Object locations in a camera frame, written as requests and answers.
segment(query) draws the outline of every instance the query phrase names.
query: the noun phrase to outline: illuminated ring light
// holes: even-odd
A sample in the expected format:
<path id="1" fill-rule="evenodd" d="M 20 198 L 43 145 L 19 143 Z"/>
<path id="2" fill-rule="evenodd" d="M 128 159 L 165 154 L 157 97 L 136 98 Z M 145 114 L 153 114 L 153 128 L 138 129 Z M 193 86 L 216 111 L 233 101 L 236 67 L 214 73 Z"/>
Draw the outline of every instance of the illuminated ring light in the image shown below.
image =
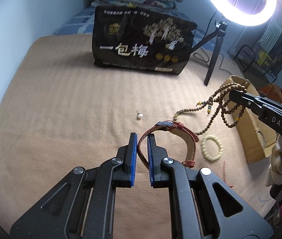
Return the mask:
<path id="1" fill-rule="evenodd" d="M 231 5 L 228 0 L 211 0 L 217 10 L 228 20 L 245 26 L 257 26 L 266 22 L 273 15 L 277 0 L 266 0 L 263 11 L 258 14 L 246 14 Z"/>

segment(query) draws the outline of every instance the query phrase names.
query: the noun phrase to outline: black bag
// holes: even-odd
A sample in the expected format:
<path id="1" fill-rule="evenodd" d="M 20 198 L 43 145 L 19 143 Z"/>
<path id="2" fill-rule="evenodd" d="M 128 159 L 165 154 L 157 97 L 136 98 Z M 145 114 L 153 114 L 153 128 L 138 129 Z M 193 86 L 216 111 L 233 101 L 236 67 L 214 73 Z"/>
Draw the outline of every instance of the black bag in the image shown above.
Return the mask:
<path id="1" fill-rule="evenodd" d="M 97 6 L 94 64 L 180 74 L 190 57 L 196 26 L 140 8 Z"/>

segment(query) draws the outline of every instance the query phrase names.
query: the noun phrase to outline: blue gripper pad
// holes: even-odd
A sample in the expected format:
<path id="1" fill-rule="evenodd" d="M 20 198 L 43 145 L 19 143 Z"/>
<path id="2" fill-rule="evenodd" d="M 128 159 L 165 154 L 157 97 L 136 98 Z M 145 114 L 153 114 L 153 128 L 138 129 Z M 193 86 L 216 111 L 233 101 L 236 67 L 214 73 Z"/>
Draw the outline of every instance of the blue gripper pad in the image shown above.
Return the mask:
<path id="1" fill-rule="evenodd" d="M 137 134 L 135 134 L 134 142 L 133 142 L 133 150 L 132 150 L 132 160 L 131 160 L 131 178 L 130 178 L 130 185 L 131 185 L 131 187 L 134 186 L 134 180 L 136 178 L 137 142 L 138 142 L 138 136 L 137 136 Z"/>
<path id="2" fill-rule="evenodd" d="M 154 177 L 153 177 L 153 155 L 152 155 L 152 147 L 150 142 L 150 136 L 148 136 L 148 173 L 150 175 L 150 183 L 151 187 L 154 185 Z"/>

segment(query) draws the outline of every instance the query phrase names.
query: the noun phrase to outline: tripod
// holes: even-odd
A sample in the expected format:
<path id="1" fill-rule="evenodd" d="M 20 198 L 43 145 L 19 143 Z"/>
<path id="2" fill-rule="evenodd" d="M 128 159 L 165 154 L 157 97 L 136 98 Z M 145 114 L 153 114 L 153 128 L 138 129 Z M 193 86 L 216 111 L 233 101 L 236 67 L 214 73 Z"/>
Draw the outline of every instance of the tripod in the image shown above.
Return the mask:
<path id="1" fill-rule="evenodd" d="M 207 86 L 210 78 L 212 76 L 215 64 L 216 64 L 216 60 L 219 56 L 219 53 L 221 51 L 221 46 L 224 40 L 224 36 L 226 33 L 226 29 L 228 27 L 228 24 L 226 23 L 226 21 L 222 22 L 222 23 L 216 23 L 216 30 L 214 32 L 212 32 L 211 34 L 207 35 L 205 38 L 203 38 L 199 43 L 197 43 L 193 48 L 192 48 L 192 53 L 195 52 L 196 50 L 198 50 L 200 47 L 204 46 L 206 43 L 208 43 L 210 40 L 212 40 L 213 38 L 216 38 L 216 43 L 215 43 L 215 47 L 213 50 L 213 54 L 211 57 L 211 61 L 209 64 L 209 69 L 207 71 L 207 74 L 205 76 L 205 80 L 204 80 L 204 85 Z"/>

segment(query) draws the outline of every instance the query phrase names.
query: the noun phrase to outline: tan fleece surface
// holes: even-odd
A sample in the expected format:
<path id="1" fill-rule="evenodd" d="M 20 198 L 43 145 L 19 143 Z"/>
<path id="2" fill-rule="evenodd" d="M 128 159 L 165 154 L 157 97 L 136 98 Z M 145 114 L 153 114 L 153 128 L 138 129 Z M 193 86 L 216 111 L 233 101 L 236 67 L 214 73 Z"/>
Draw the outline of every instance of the tan fleece surface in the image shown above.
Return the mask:
<path id="1" fill-rule="evenodd" d="M 6 231 L 71 169 L 99 166 L 128 143 L 131 132 L 140 138 L 158 121 L 195 107 L 229 76 L 218 61 L 205 87 L 207 68 L 193 57 L 179 76 L 99 68 L 93 62 L 90 35 L 44 37 L 31 46 L 11 81 L 0 105 L 0 225 Z M 240 74 L 229 59 L 222 67 Z M 209 118 L 203 110 L 178 120 L 200 131 Z M 220 116 L 207 134 L 221 140 L 224 153 L 208 162 L 199 141 L 195 168 L 209 167 L 223 179 L 225 161 L 226 182 L 264 216 L 273 205 L 260 201 L 271 198 L 264 186 L 269 159 L 247 164 L 236 128 L 227 128 Z M 182 139 L 163 131 L 155 135 L 169 156 L 185 159 Z M 146 142 L 143 150 L 146 154 Z M 213 142 L 207 150 L 217 154 Z M 150 187 L 138 159 L 135 187 L 117 189 L 114 238 L 171 238 L 168 205 L 168 190 Z"/>

